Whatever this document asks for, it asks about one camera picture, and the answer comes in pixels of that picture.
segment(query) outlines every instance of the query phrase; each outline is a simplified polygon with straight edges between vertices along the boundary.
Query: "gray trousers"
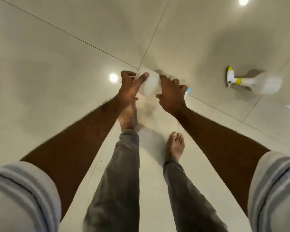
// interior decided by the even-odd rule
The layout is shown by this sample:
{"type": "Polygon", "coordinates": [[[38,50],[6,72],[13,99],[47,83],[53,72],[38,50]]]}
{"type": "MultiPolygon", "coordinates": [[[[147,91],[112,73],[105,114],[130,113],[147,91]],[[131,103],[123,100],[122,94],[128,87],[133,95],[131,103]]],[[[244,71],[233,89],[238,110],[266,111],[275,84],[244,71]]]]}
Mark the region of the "gray trousers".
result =
{"type": "MultiPolygon", "coordinates": [[[[125,130],[88,207],[84,231],[139,231],[139,167],[139,136],[133,130],[125,130]]],[[[166,160],[163,175],[178,232],[227,231],[176,160],[166,160]]]]}

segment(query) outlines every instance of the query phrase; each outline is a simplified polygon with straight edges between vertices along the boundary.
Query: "white bottle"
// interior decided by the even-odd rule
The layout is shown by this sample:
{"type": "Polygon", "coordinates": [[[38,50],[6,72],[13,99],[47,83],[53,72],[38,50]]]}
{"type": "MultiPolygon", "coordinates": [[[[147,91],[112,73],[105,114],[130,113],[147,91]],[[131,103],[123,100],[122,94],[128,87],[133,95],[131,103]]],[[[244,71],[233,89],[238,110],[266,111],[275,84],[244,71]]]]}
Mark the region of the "white bottle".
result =
{"type": "Polygon", "coordinates": [[[161,82],[160,82],[160,76],[158,73],[146,67],[141,67],[138,73],[136,74],[136,78],[143,75],[145,72],[149,73],[149,77],[140,86],[139,93],[146,97],[151,96],[153,94],[161,94],[162,93],[161,82]]]}
{"type": "Polygon", "coordinates": [[[232,67],[228,67],[227,83],[228,87],[232,83],[250,87],[255,94],[274,94],[281,88],[282,78],[268,72],[260,73],[255,78],[235,78],[232,67]]]}

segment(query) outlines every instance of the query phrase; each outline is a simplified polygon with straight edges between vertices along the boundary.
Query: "striped sleeve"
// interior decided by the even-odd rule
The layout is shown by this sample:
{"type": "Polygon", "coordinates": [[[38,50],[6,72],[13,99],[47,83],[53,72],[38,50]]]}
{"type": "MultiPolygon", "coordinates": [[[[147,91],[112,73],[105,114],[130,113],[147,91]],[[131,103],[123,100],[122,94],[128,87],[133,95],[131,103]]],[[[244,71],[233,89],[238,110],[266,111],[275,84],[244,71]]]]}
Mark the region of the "striped sleeve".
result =
{"type": "Polygon", "coordinates": [[[290,232],[290,157],[268,152],[258,162],[248,198],[253,232],[290,232]]]}
{"type": "Polygon", "coordinates": [[[0,168],[0,231],[58,231],[61,202],[41,169],[27,162],[0,168]]]}

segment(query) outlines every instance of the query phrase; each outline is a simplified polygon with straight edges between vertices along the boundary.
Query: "foot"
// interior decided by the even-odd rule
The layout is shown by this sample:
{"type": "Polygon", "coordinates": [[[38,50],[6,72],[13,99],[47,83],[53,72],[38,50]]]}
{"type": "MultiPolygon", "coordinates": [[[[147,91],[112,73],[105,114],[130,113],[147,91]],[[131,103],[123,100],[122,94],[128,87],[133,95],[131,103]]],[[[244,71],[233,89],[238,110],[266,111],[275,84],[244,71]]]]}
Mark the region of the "foot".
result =
{"type": "Polygon", "coordinates": [[[135,101],[131,102],[131,104],[119,115],[118,121],[120,123],[121,131],[126,129],[132,129],[135,131],[135,127],[138,124],[135,101]]]}
{"type": "Polygon", "coordinates": [[[181,133],[172,132],[166,144],[165,159],[174,158],[179,161],[184,152],[184,141],[184,136],[181,133]]]}

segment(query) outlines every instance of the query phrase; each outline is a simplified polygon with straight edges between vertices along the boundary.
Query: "hand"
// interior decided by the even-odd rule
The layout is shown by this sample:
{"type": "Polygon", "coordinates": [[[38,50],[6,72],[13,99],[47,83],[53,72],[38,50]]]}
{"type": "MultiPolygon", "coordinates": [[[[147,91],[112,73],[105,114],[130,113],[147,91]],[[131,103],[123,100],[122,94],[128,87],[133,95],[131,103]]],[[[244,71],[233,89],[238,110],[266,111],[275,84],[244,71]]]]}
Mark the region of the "hand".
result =
{"type": "Polygon", "coordinates": [[[170,80],[164,75],[160,75],[162,94],[157,94],[156,98],[159,98],[159,103],[162,108],[175,116],[178,111],[186,107],[185,93],[187,90],[186,85],[179,85],[179,80],[170,80]]]}
{"type": "Polygon", "coordinates": [[[139,91],[141,84],[149,76],[148,72],[145,72],[143,75],[139,76],[136,80],[135,76],[136,73],[130,71],[122,71],[121,73],[122,81],[121,81],[121,88],[117,94],[120,101],[122,101],[125,105],[129,105],[131,101],[138,100],[135,97],[136,93],[139,91]]]}

